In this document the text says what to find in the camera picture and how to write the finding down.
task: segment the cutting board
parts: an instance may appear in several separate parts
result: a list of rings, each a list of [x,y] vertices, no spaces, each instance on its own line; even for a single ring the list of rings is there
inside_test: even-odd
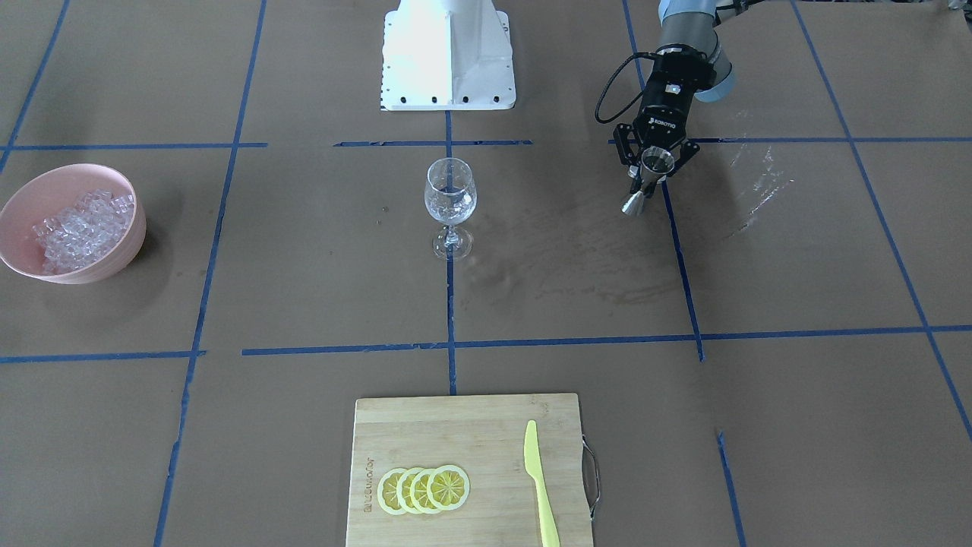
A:
[[[359,399],[346,546],[540,547],[537,494],[523,468],[530,419],[537,421],[561,545],[593,547],[574,393]],[[469,474],[462,507],[437,515],[390,515],[378,505],[378,482],[388,470],[448,463]]]

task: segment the glass stem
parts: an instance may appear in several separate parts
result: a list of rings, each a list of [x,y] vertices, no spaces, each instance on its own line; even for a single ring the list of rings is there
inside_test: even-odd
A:
[[[456,243],[458,243],[458,242],[459,242],[459,235],[456,234],[456,231],[453,230],[453,228],[451,226],[446,225],[446,227],[445,227],[445,244],[447,246],[449,246],[449,247],[454,247],[454,246],[456,246]]]

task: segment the glass base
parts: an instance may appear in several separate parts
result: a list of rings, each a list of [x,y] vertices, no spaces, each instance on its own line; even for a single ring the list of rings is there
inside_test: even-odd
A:
[[[443,226],[433,234],[432,249],[435,256],[442,260],[460,260],[472,250],[472,234],[458,226]]]

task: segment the wine glass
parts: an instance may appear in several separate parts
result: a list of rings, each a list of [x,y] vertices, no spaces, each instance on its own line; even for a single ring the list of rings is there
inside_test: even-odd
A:
[[[425,188],[426,209],[443,224],[433,236],[435,256],[459,260],[472,249],[472,234],[457,225],[476,209],[476,183],[472,169],[458,158],[435,160],[429,167]]]

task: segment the yellow plastic knife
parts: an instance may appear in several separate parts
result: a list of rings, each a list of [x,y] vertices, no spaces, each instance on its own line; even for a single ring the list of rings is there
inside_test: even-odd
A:
[[[537,441],[537,423],[527,422],[527,433],[523,437],[523,467],[534,478],[537,485],[537,512],[540,518],[540,541],[543,547],[560,547],[557,525],[553,522],[553,510],[543,482],[543,467],[540,465],[540,445]]]

